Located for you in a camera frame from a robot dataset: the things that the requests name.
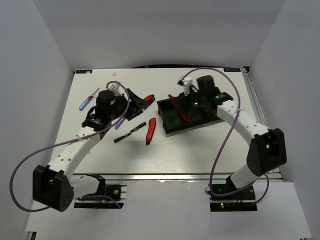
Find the red folding knife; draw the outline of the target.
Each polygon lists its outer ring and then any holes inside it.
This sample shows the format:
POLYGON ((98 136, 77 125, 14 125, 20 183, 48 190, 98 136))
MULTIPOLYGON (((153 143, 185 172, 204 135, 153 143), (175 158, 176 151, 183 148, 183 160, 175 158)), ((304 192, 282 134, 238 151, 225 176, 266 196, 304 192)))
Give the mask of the red folding knife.
POLYGON ((152 100, 153 98, 154 98, 154 95, 150 94, 150 95, 146 96, 143 100, 148 102, 148 101, 152 100))
POLYGON ((185 113, 183 111, 183 109, 180 107, 180 105, 178 104, 178 102, 175 100, 175 97, 172 96, 172 95, 168 95, 169 97, 169 100, 171 102, 171 104, 175 107, 175 109, 178 111, 178 113, 180 114, 180 116, 182 117, 182 119, 185 121, 185 122, 189 122, 192 117, 190 115, 188 115, 187 113, 185 113))
POLYGON ((153 135, 154 135, 154 132, 155 132, 155 129, 156 129, 156 123, 157 123, 157 119, 155 117, 151 118, 149 121, 148 121, 148 131, 147 131, 147 134, 145 136, 145 144, 147 146, 150 145, 152 139, 153 139, 153 135))

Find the black green precision screwdriver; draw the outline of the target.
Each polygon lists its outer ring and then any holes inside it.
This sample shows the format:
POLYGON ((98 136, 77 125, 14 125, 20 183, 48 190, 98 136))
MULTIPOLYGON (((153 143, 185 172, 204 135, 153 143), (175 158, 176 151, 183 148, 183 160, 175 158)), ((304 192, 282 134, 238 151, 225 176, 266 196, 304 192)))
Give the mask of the black green precision screwdriver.
POLYGON ((129 133, 126 133, 126 134, 124 134, 124 135, 122 135, 122 136, 120 136, 120 137, 115 138, 115 139, 113 140, 113 142, 116 144, 116 143, 118 143, 118 142, 126 139, 126 138, 129 137, 130 135, 131 135, 130 132, 129 132, 129 133))
POLYGON ((135 128, 133 128, 132 130, 130 130, 130 133, 132 134, 132 133, 138 131, 139 129, 143 128, 146 125, 147 125, 147 123, 144 121, 144 122, 140 123, 138 126, 136 126, 135 128))

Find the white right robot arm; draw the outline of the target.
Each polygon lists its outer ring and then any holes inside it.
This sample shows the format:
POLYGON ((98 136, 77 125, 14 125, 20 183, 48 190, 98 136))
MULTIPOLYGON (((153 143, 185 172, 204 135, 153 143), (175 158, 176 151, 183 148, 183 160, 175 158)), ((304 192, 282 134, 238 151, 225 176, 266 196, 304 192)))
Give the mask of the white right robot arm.
POLYGON ((204 109, 228 123, 249 146, 244 166, 226 179, 226 195, 236 200, 243 195, 244 187, 287 163, 285 135, 279 128, 271 129, 248 115, 228 93, 215 86, 212 76, 199 77, 197 84, 195 87, 190 77, 179 79, 178 85, 183 87, 178 97, 182 113, 204 109))

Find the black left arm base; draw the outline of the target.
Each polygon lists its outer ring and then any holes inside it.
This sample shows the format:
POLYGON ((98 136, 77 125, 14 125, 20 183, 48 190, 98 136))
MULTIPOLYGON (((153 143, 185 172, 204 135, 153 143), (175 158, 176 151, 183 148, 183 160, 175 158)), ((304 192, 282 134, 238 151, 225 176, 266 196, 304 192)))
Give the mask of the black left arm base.
POLYGON ((126 182, 107 180, 98 174, 73 176, 70 184, 78 209, 121 209, 126 199, 126 182))

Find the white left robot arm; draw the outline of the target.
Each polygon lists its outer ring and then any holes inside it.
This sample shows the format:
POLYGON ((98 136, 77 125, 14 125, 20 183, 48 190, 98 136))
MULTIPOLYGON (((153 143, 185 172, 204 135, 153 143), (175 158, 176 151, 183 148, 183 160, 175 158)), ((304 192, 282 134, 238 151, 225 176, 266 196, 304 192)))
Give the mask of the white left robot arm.
POLYGON ((87 113, 73 142, 46 166, 38 165, 32 173, 33 200, 65 211, 74 199, 99 200, 106 194, 106 181, 98 174, 72 179, 81 161, 97 145, 116 119, 128 121, 139 116, 155 100, 154 95, 140 98, 130 89, 120 93, 116 88, 98 93, 96 104, 87 113))

